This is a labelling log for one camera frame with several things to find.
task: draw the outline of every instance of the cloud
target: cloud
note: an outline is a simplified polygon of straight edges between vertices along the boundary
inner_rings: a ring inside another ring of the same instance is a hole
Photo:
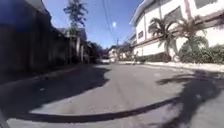
[[[116,22],[113,22],[112,23],[112,26],[113,26],[113,28],[116,28],[117,27],[117,23]]]

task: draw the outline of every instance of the window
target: window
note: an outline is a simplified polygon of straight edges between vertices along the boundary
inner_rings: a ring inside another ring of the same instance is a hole
[[[180,20],[182,18],[182,13],[181,13],[181,8],[178,7],[175,10],[173,10],[172,12],[168,13],[165,16],[166,22],[172,22],[172,21],[177,21]]]
[[[208,4],[215,3],[218,0],[195,0],[195,4],[197,9],[202,8]]]
[[[156,24],[150,24],[149,27],[148,27],[148,33],[152,33],[153,32],[153,29],[156,26]]]
[[[141,32],[138,33],[138,39],[140,39],[142,37],[143,37],[143,31],[141,31]]]

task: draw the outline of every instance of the green foliage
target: green foliage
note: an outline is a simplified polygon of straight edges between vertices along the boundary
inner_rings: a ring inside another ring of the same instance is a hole
[[[85,4],[80,2],[81,0],[69,0],[69,4],[64,8],[64,12],[69,14],[71,20],[71,26],[77,28],[79,24],[85,26],[86,18],[84,15],[88,12],[85,8]]]
[[[224,46],[216,46],[199,51],[185,51],[179,57],[180,61],[185,63],[224,64]]]
[[[148,56],[139,56],[136,58],[139,62],[169,62],[171,61],[171,57],[167,55],[166,53],[158,53],[154,55],[148,55]],[[133,58],[125,58],[121,61],[133,61]]]
[[[179,36],[187,38],[184,47],[191,51],[197,51],[201,46],[206,48],[208,47],[207,39],[202,36],[197,36],[196,34],[199,30],[205,34],[204,23],[199,23],[200,20],[201,18],[199,16],[196,16],[195,18],[192,18],[190,20],[181,19],[178,22],[178,28],[180,28]]]
[[[205,37],[202,36],[196,36],[194,39],[192,39],[193,43],[190,43],[191,40],[187,40],[181,49],[179,50],[178,56],[183,56],[184,54],[187,54],[187,52],[191,51],[199,51],[200,49],[207,49],[209,47],[208,40]]]
[[[170,27],[174,24],[175,22],[166,22],[166,19],[158,19],[158,18],[153,18],[151,20],[151,26],[150,30],[153,32],[152,35],[155,36],[161,36],[160,41],[161,43],[159,44],[159,47],[164,44],[164,49],[167,54],[170,54],[169,48],[173,48],[174,51],[176,50],[176,41],[174,38],[173,33],[170,31]]]

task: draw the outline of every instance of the house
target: house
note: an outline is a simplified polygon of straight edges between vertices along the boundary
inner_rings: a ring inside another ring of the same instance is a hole
[[[118,60],[118,47],[117,46],[111,46],[111,48],[108,51],[109,60],[110,62],[115,62]]]
[[[135,27],[137,42],[132,43],[134,53],[146,56],[164,52],[164,47],[158,47],[159,39],[152,36],[149,29],[152,18],[168,17],[168,20],[179,20],[201,16],[205,23],[204,35],[209,41],[209,46],[224,44],[224,1],[223,0],[144,0],[136,9],[131,24]],[[177,48],[181,48],[185,38],[177,39]]]

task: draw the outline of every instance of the street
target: street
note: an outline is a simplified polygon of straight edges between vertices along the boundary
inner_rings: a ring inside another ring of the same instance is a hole
[[[11,128],[223,128],[216,73],[141,65],[83,66],[18,90]]]

